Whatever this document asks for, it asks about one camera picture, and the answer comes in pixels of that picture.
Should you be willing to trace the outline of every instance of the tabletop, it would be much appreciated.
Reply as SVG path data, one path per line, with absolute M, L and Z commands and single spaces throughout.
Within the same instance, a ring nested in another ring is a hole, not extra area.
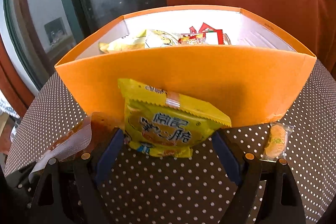
M 302 91 L 280 120 L 292 125 L 286 159 L 297 181 L 306 222 L 315 223 L 336 193 L 336 82 L 317 61 Z M 17 130 L 5 175 L 38 160 L 86 116 L 55 73 L 29 107 Z M 269 124 L 226 130 L 246 153 L 260 158 Z M 247 223 L 254 223 L 265 181 L 260 182 Z M 232 183 L 213 151 L 211 138 L 192 158 L 155 158 L 124 146 L 109 179 L 98 187 L 115 223 L 218 223 L 230 204 Z

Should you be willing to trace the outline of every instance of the cardboard box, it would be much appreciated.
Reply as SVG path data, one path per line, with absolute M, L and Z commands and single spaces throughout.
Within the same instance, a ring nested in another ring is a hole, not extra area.
M 109 43 L 143 29 L 186 33 L 205 22 L 223 29 L 232 46 L 177 46 L 102 54 Z M 120 16 L 83 40 L 56 71 L 87 114 L 122 121 L 118 78 L 205 100 L 227 114 L 233 127 L 285 115 L 308 79 L 316 56 L 271 22 L 241 8 L 183 5 Z

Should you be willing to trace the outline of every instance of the table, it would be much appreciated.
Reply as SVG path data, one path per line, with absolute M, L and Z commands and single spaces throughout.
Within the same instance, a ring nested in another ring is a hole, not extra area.
M 336 193 L 336 82 L 317 61 L 302 91 L 280 122 L 295 131 L 286 158 L 302 197 L 306 222 L 315 223 Z M 57 74 L 35 98 L 11 146 L 5 175 L 39 159 L 85 117 Z M 227 136 L 245 152 L 260 156 L 269 125 L 231 128 Z M 154 158 L 124 146 L 99 191 L 116 223 L 217 223 L 236 191 L 211 139 L 194 147 L 193 157 Z M 265 182 L 261 182 L 248 223 L 254 223 Z

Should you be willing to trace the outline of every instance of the yellow wrapper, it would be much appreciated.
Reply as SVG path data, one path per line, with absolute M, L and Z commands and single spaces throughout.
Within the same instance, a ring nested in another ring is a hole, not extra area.
M 118 85 L 125 98 L 127 143 L 139 152 L 190 157 L 192 146 L 231 127 L 230 118 L 210 103 L 132 79 L 119 79 Z

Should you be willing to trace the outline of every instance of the open box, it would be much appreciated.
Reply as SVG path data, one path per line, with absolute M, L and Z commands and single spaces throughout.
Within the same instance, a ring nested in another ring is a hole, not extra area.
M 222 29 L 228 45 L 176 46 L 102 54 L 98 43 L 157 29 L 186 33 L 205 22 Z M 55 69 L 87 114 L 123 121 L 118 78 L 210 102 L 233 127 L 272 122 L 285 115 L 316 56 L 271 22 L 241 8 L 183 5 L 120 16 L 70 50 Z

